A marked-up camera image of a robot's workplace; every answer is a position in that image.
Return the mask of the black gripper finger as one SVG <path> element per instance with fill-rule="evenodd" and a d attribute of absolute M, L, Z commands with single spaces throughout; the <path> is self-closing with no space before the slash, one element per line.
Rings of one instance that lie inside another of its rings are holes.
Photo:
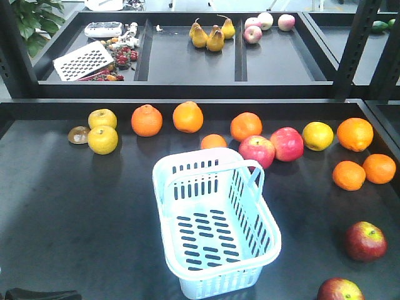
<path fill-rule="evenodd" d="M 82 296 L 77 291 L 39 292 L 21 288 L 13 288 L 6 291 L 4 298 L 10 300 L 81 300 Z"/>

